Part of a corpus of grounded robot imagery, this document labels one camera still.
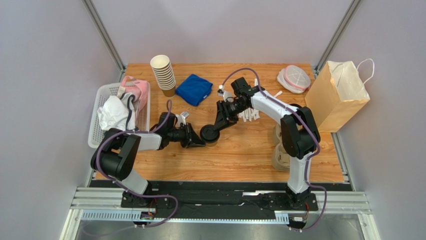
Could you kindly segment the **single brown paper cup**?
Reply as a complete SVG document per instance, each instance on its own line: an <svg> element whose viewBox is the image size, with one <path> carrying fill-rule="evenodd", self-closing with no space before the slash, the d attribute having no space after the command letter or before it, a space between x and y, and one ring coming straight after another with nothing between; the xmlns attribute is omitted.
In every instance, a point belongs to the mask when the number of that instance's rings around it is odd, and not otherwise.
<svg viewBox="0 0 426 240"><path fill-rule="evenodd" d="M218 140L205 140L204 142L207 147L214 147L217 144Z"/></svg>

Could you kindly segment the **black cup lid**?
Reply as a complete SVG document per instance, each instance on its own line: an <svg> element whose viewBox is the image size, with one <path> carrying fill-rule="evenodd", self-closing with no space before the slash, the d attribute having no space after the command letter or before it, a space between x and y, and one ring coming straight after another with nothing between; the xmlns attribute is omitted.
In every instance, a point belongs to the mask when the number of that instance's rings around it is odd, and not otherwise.
<svg viewBox="0 0 426 240"><path fill-rule="evenodd" d="M213 129L212 124L207 124L200 129L200 138L205 140L219 140L220 132Z"/></svg>

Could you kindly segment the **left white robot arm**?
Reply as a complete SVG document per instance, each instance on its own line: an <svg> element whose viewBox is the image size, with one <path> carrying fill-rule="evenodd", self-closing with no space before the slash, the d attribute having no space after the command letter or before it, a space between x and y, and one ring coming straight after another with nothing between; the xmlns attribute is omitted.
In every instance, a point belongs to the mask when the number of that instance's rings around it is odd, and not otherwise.
<svg viewBox="0 0 426 240"><path fill-rule="evenodd" d="M183 149L205 147L192 125L184 121L187 113L176 115L162 112L159 121L149 132L125 132L111 128L90 162L92 169L103 172L124 187L126 201L140 207L148 207L153 198L152 184L134 170L138 152L163 150L171 142L180 143Z"/></svg>

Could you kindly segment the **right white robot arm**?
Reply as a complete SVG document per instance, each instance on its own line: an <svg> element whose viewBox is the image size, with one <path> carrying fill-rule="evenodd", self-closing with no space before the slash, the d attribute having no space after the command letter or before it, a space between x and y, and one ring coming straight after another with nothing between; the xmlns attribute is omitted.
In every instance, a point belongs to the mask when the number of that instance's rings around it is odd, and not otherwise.
<svg viewBox="0 0 426 240"><path fill-rule="evenodd" d="M232 101L216 103L214 133L235 125L238 115L252 108L276 121L281 130L281 145L290 156L289 179L286 194L289 204L296 208L305 205L311 192L308 183L311 158L319 149L321 137L312 111L308 107L296 107L277 99L260 85L251 87L240 77L231 83L234 91Z"/></svg>

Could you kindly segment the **brown paper bag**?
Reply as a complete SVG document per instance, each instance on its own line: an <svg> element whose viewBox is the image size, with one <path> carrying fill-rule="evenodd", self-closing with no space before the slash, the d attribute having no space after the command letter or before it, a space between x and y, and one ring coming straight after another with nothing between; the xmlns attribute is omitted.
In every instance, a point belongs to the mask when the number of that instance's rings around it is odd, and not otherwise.
<svg viewBox="0 0 426 240"><path fill-rule="evenodd" d="M371 76L362 80L359 68L371 62ZM355 65L352 61L327 61L305 96L318 131L336 133L369 101L365 84L374 76L375 62L371 58Z"/></svg>

